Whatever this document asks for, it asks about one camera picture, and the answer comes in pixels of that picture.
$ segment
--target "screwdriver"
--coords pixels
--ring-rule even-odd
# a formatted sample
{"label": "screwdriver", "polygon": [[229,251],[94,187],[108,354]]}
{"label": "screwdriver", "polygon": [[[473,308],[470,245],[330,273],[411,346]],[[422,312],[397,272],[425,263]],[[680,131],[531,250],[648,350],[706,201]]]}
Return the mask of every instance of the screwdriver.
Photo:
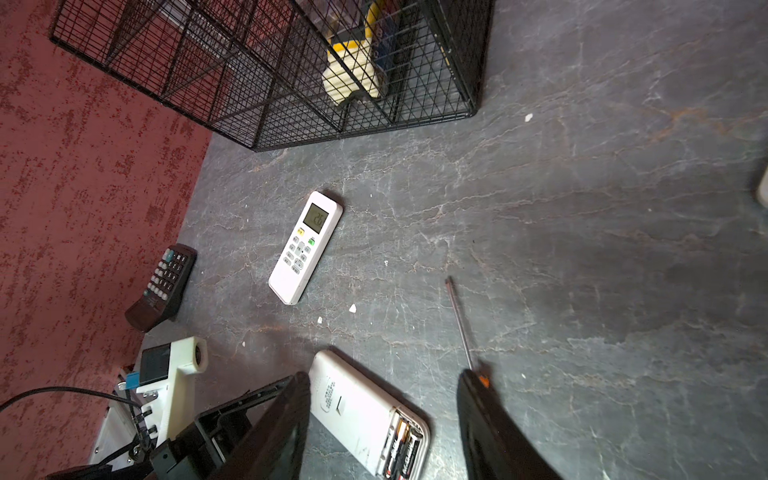
{"label": "screwdriver", "polygon": [[[445,288],[448,289],[448,296],[451,297],[451,306],[453,307],[453,313],[456,315],[456,323],[458,323],[458,332],[462,334],[462,344],[464,345],[464,352],[467,354],[467,363],[469,364],[469,369],[471,371],[475,371],[475,366],[472,363],[472,356],[469,355],[469,347],[467,346],[467,336],[464,334],[464,322],[462,322],[462,316],[458,312],[458,306],[456,305],[456,297],[453,293],[453,283],[451,282],[451,277],[445,279]],[[480,378],[480,383],[482,383],[485,388],[488,388],[491,386],[491,380],[488,379],[485,375],[478,374],[478,378]]]}

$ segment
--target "remote control screen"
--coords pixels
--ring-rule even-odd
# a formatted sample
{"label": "remote control screen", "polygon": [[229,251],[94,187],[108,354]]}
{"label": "remote control screen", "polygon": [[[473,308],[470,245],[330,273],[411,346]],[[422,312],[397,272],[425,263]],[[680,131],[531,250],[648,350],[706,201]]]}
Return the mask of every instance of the remote control screen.
{"label": "remote control screen", "polygon": [[315,230],[315,233],[320,233],[326,218],[328,218],[328,212],[315,204],[310,204],[310,209],[306,212],[306,217],[304,217],[304,224]]}

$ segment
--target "wire basket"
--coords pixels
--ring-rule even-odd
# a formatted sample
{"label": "wire basket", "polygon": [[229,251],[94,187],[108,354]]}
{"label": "wire basket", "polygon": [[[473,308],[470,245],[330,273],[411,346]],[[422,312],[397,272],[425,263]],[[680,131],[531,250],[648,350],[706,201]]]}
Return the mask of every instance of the wire basket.
{"label": "wire basket", "polygon": [[470,117],[492,0],[62,0],[51,41],[255,151]]}

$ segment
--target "gray marble surface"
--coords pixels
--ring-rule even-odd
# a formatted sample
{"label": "gray marble surface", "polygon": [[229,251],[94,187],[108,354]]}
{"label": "gray marble surface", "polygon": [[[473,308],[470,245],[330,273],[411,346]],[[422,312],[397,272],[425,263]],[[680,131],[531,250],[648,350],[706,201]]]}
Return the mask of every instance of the gray marble surface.
{"label": "gray marble surface", "polygon": [[[200,257],[144,347],[207,338],[201,411],[333,345],[426,412],[424,478],[464,478],[452,275],[564,478],[766,478],[766,3],[495,9],[471,119],[259,154],[214,135],[180,234]],[[284,306],[266,281],[315,189],[345,213]],[[302,474],[369,477],[314,421]]]}

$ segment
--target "cream colored object in basket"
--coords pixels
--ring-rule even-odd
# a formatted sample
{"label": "cream colored object in basket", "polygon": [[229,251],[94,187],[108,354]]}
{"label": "cream colored object in basket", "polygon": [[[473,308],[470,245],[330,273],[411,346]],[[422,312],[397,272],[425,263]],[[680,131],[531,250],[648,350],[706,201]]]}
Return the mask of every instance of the cream colored object in basket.
{"label": "cream colored object in basket", "polygon": [[[376,74],[376,66],[371,59],[371,41],[366,38],[360,42],[350,42],[346,48],[337,50],[346,67],[360,80],[363,88],[372,98],[381,97],[379,77]],[[355,80],[344,70],[344,66],[336,60],[332,52],[328,52],[328,68],[323,72],[323,86],[331,99],[340,104],[349,96],[359,90]]]}

